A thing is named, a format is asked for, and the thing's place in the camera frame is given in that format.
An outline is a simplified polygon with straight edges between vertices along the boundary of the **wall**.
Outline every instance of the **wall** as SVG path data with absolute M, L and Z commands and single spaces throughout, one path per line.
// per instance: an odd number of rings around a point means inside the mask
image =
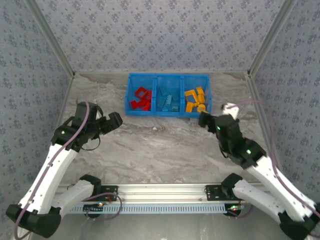
M 68 86 L 22 0 L 0 1 L 0 225 L 42 166 Z
M 286 176 L 320 201 L 320 2 L 298 0 L 255 82 Z
M 283 0 L 38 0 L 74 71 L 246 70 Z

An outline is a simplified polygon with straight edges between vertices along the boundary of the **blue plastic tray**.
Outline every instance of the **blue plastic tray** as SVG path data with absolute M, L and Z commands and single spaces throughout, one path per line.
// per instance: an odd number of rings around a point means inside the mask
M 131 101 L 140 101 L 135 96 L 139 87 L 152 90 L 150 111 L 142 111 L 142 108 L 132 109 L 131 107 Z M 197 87 L 202 87 L 205 109 L 210 113 L 212 95 L 209 75 L 130 73 L 124 100 L 125 113 L 129 116 L 198 118 L 200 113 L 197 112 L 196 107 L 193 108 L 192 112 L 186 112 L 187 101 L 185 99 L 185 91 L 195 90 L 197 92 Z

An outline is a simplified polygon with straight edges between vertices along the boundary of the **patterned wallpaper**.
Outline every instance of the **patterned wallpaper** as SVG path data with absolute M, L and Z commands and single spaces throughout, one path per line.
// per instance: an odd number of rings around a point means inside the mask
M 298 0 L 254 78 L 286 176 L 319 202 L 319 0 Z
M 0 9 L 3 226 L 8 205 L 25 194 L 46 158 L 69 80 L 23 0 L 1 0 Z
M 37 0 L 74 71 L 246 70 L 283 0 Z

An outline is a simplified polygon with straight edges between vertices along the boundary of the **gray marble floor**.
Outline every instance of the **gray marble floor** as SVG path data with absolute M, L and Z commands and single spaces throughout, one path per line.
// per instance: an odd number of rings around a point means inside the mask
M 216 137 L 200 128 L 196 119 L 132 117 L 125 115 L 124 97 L 128 73 L 77 74 L 70 90 L 63 119 L 73 116 L 76 100 L 101 106 L 107 115 L 118 112 L 123 125 L 101 137 L 94 151 L 81 151 L 69 166 L 62 183 L 72 184 L 84 174 L 103 183 L 207 183 L 221 182 L 230 173 L 255 179 L 225 159 Z M 244 74 L 210 73 L 212 114 L 221 113 L 223 103 L 239 103 L 251 98 Z M 253 105 L 240 107 L 243 134 L 265 148 Z M 97 141 L 85 147 L 92 148 Z

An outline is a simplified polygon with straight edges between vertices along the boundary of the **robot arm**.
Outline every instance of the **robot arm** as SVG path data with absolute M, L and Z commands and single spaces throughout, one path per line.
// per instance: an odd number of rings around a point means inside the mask
M 316 227 L 319 217 L 302 205 L 279 182 L 274 172 L 272 160 L 255 141 L 243 137 L 238 117 L 239 108 L 232 103 L 222 106 L 222 115 L 211 116 L 202 112 L 199 117 L 201 127 L 216 134 L 221 153 L 235 164 L 255 176 L 273 196 L 255 189 L 236 174 L 228 176 L 221 184 L 227 196 L 235 196 L 254 204 L 280 223 L 281 229 L 293 240 L 303 240 Z M 277 173 L 285 185 L 314 212 L 320 212 L 316 204 L 302 194 L 278 169 Z
M 96 119 L 98 112 L 100 112 L 101 117 Z M 77 105 L 75 116 L 70 117 L 55 130 L 53 138 L 51 139 L 52 145 L 49 148 L 49 153 L 31 188 L 20 200 L 19 204 L 11 204 L 6 210 L 6 215 L 12 221 L 16 222 L 20 213 L 28 204 L 19 223 L 19 227 L 49 238 L 57 230 L 61 219 L 77 203 L 92 195 L 99 194 L 101 181 L 96 177 L 85 175 L 69 191 L 54 198 L 63 175 L 77 153 L 82 149 L 82 146 L 86 144 L 88 140 L 98 139 L 100 135 L 105 135 L 117 129 L 123 123 L 117 112 L 109 114 L 110 119 L 107 120 L 98 105 L 89 103 L 89 114 L 83 129 L 79 135 L 57 155 L 56 153 L 61 147 L 64 144 L 68 144 L 68 141 L 71 140 L 80 128 L 84 122 L 86 113 L 87 106 L 85 102 L 80 102 Z M 37 185 L 39 185 L 39 187 L 32 201 L 28 202 Z

